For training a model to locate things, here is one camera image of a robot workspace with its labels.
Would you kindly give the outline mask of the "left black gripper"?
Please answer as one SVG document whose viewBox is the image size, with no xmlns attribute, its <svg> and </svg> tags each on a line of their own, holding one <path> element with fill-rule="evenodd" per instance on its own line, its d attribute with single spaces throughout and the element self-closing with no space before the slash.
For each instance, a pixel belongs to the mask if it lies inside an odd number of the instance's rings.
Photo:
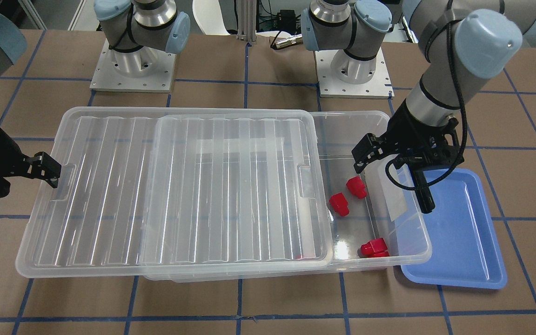
<svg viewBox="0 0 536 335">
<path fill-rule="evenodd" d="M 395 155 L 394 165 L 407 165 L 412 172 L 415 195 L 423 214 L 430 214 L 436 204 L 427 186 L 424 172 L 439 170 L 433 180 L 439 182 L 464 162 L 466 138 L 459 136 L 456 116 L 445 117 L 440 127 L 432 127 L 417 120 L 406 104 L 389 120 L 381 136 L 367 133 L 351 150 L 356 174 L 366 166 L 389 155 Z"/>
</svg>

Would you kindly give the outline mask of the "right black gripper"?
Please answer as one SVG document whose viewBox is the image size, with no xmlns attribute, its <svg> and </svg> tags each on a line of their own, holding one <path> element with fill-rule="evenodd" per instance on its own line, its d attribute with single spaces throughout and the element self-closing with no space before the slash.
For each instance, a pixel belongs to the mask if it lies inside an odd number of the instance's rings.
<svg viewBox="0 0 536 335">
<path fill-rule="evenodd" d="M 58 188 L 61 165 L 45 151 L 34 157 L 25 155 L 12 138 L 0 129 L 0 198 L 9 194 L 11 184 L 7 177 L 26 177 L 45 181 L 50 187 Z"/>
</svg>

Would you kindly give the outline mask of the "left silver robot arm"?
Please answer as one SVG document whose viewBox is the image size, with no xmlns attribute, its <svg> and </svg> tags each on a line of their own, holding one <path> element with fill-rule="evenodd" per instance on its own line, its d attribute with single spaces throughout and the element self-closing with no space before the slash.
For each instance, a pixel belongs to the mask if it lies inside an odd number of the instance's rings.
<svg viewBox="0 0 536 335">
<path fill-rule="evenodd" d="M 524 36 L 536 35 L 536 0 L 404 0 L 402 12 L 429 67 L 386 131 L 366 134 L 352 155 L 357 173 L 391 155 L 387 178 L 414 191 L 429 214 L 430 187 L 464 161 L 466 103 L 502 72 Z M 369 79 L 350 75 L 374 66 L 390 27 L 390 10 L 378 0 L 313 0 L 301 14 L 306 49 L 336 50 L 338 76 L 348 83 Z"/>
</svg>

